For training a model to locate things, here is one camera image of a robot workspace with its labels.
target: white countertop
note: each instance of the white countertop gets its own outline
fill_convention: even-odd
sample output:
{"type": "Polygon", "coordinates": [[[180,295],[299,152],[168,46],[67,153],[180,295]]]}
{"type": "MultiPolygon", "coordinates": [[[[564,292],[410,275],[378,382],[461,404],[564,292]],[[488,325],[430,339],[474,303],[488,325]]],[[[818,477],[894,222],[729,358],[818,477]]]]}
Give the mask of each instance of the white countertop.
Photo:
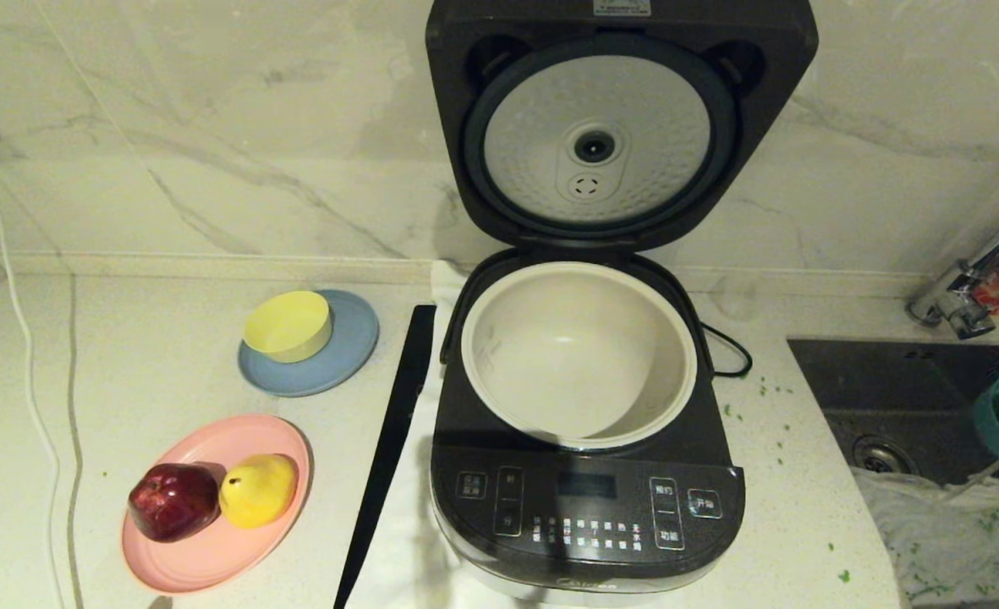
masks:
{"type": "MultiPolygon", "coordinates": [[[[78,431],[73,529],[83,606],[145,609],[154,601],[157,595],[131,577],[119,550],[125,497],[186,433],[248,412],[283,417],[306,434],[315,458],[309,501],[258,567],[174,605],[330,606],[409,316],[428,301],[428,286],[20,277],[19,291],[38,346],[36,396],[61,452],[55,556],[64,578],[71,569],[66,539],[76,473],[69,413],[78,431]],[[370,301],[379,313],[379,343],[345,384],[308,398],[273,398],[237,373],[240,327],[262,300],[305,286],[348,289],[370,301]]],[[[743,528],[718,567],[680,590],[677,603],[898,606],[890,560],[785,338],[949,343],[952,335],[909,323],[893,299],[761,297],[746,321],[728,319],[709,294],[693,294],[693,301],[705,322],[745,344],[755,369],[746,379],[713,382],[721,408],[727,406],[733,462],[745,470],[743,528]],[[844,571],[847,583],[839,578],[844,571]]],[[[999,342],[999,332],[986,340],[999,342]]],[[[47,466],[24,404],[22,349],[0,285],[0,606],[7,608],[50,602],[41,551],[47,466]]],[[[718,359],[719,367],[732,363],[726,355],[718,359]]]]}

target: sink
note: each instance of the sink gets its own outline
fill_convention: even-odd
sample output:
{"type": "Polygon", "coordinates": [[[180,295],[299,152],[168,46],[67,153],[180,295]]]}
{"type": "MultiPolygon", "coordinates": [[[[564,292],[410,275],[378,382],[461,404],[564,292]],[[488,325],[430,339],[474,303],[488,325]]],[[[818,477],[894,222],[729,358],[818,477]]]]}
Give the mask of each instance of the sink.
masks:
{"type": "Polygon", "coordinates": [[[850,465],[962,485],[996,459],[976,436],[972,404],[999,377],[999,346],[788,344],[850,465]]]}

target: red apple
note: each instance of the red apple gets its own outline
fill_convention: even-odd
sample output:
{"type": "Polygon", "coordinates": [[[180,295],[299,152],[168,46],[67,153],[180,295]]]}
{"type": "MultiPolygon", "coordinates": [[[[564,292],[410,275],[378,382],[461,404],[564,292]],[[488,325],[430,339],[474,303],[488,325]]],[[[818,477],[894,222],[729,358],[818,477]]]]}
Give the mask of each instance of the red apple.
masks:
{"type": "Polygon", "coordinates": [[[142,535],[178,542],[217,519],[217,479],[200,465],[155,465],[131,491],[127,508],[142,535]]]}

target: blue plate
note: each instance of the blue plate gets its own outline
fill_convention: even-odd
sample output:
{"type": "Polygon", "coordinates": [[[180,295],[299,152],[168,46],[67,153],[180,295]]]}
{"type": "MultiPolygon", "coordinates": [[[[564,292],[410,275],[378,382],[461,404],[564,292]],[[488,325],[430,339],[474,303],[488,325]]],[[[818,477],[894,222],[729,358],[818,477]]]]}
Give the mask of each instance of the blue plate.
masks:
{"type": "Polygon", "coordinates": [[[239,344],[239,371],[256,389],[283,398],[302,398],[340,385],[371,357],[379,340],[379,317],[356,294],[316,290],[332,312],[330,342],[302,362],[282,364],[239,344]]]}

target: yellow bowl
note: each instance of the yellow bowl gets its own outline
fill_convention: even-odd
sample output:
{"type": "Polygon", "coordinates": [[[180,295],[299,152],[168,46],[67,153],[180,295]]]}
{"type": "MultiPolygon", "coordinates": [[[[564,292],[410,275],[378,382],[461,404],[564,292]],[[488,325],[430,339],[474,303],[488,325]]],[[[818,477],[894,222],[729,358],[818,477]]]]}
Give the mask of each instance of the yellow bowl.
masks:
{"type": "Polygon", "coordinates": [[[259,305],[248,316],[244,343],[283,364],[302,362],[330,340],[333,324],[326,298],[314,292],[287,292],[259,305]]]}

